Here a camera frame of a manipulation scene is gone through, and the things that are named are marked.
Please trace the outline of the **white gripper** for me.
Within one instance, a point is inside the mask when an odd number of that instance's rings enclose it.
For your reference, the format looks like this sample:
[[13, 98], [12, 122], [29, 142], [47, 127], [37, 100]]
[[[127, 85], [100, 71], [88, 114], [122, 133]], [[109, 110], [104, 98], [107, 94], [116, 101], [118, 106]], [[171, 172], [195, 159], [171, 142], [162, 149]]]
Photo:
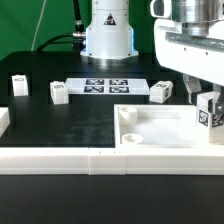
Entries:
[[152, 0], [150, 12], [159, 64], [184, 73], [190, 104], [199, 79], [214, 83], [213, 112], [223, 115], [224, 0]]

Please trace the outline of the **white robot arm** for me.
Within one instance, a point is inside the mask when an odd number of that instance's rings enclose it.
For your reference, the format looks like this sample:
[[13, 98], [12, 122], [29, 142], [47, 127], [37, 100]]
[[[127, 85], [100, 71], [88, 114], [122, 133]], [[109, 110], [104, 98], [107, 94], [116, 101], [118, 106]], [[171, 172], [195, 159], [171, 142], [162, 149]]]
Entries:
[[[159, 64], [183, 74], [189, 95], [199, 82], [213, 84], [208, 111], [224, 114], [224, 0], [152, 0]], [[102, 65], [138, 55], [129, 25], [129, 0], [92, 0], [83, 59]]]

